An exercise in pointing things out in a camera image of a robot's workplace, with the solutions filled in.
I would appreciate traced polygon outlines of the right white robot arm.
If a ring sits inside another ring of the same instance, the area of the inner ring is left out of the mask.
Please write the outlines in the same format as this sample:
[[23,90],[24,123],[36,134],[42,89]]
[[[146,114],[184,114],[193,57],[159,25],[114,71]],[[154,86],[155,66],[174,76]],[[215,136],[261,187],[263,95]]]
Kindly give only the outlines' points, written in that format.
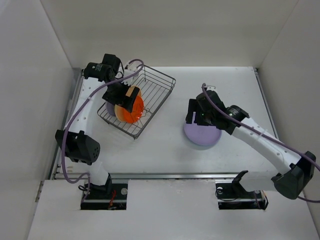
[[196,98],[189,99],[185,122],[224,131],[249,145],[275,167],[275,173],[241,171],[231,182],[232,193],[237,197],[267,190],[298,199],[313,178],[314,169],[319,169],[313,153],[301,153],[277,140],[239,106],[226,107],[217,92],[206,86]]

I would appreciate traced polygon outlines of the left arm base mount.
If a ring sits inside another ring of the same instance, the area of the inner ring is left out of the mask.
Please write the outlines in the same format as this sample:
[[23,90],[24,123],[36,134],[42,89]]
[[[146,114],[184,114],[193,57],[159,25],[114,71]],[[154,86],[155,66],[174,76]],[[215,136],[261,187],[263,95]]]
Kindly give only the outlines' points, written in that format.
[[80,204],[81,210],[109,210],[127,209],[128,184],[112,183],[109,186],[90,185],[88,196]]

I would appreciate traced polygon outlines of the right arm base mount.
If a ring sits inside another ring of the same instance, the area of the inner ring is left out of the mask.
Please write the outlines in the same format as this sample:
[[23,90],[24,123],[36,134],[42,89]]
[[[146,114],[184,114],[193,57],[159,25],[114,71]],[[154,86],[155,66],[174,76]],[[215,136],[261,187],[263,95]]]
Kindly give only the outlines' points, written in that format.
[[269,205],[266,194],[261,190],[234,190],[231,183],[216,183],[215,196],[219,210],[263,210]]

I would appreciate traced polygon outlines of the blue plate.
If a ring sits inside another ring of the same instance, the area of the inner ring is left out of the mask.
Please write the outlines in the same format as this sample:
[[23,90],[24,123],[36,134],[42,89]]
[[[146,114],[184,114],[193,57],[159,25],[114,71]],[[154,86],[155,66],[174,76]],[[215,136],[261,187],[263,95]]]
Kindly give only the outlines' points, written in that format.
[[215,145],[216,145],[216,143],[210,144],[210,145],[200,145],[200,144],[196,144],[196,143],[192,142],[189,144],[189,147],[194,150],[205,151],[205,150],[213,148]]

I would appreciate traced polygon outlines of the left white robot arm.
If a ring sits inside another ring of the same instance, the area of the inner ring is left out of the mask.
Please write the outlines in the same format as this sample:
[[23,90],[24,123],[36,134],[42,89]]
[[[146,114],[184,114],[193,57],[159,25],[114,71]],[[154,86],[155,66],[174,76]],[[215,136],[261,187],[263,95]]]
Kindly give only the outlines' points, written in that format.
[[133,59],[126,65],[114,54],[106,53],[100,63],[90,62],[82,72],[80,94],[70,119],[62,130],[57,130],[55,139],[61,150],[61,170],[70,184],[81,180],[79,186],[83,199],[93,191],[100,198],[111,195],[110,174],[99,159],[101,145],[92,137],[90,115],[97,94],[104,90],[106,102],[131,113],[139,89],[127,94],[133,80],[145,67],[143,60]]

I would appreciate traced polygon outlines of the orange plate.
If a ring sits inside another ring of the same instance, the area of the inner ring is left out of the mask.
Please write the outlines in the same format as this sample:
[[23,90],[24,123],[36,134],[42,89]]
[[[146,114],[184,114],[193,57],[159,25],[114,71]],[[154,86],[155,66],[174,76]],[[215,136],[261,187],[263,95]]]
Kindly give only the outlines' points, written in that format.
[[144,111],[144,101],[140,96],[137,96],[132,107],[132,112],[123,110],[123,118],[127,123],[136,123],[142,116]]

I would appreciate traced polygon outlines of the light purple plate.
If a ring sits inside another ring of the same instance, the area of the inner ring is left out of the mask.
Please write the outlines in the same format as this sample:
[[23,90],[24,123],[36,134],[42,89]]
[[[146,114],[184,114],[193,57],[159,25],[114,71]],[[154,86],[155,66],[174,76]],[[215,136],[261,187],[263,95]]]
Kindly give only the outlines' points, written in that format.
[[183,131],[192,143],[203,147],[214,146],[222,136],[222,131],[215,126],[202,126],[196,123],[184,123]]

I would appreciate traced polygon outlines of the yellow plate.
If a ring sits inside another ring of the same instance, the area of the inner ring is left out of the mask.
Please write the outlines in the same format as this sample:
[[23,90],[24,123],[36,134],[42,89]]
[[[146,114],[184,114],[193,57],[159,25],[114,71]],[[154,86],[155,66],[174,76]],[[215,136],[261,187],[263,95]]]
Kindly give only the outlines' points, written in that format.
[[[137,86],[133,85],[133,86],[130,86],[129,88],[138,88]],[[142,93],[141,93],[141,90],[139,89],[139,97],[142,98]],[[115,116],[117,117],[117,119],[120,121],[120,122],[126,122],[124,117],[123,117],[123,110],[125,110],[122,106],[119,106],[119,105],[115,105]]]

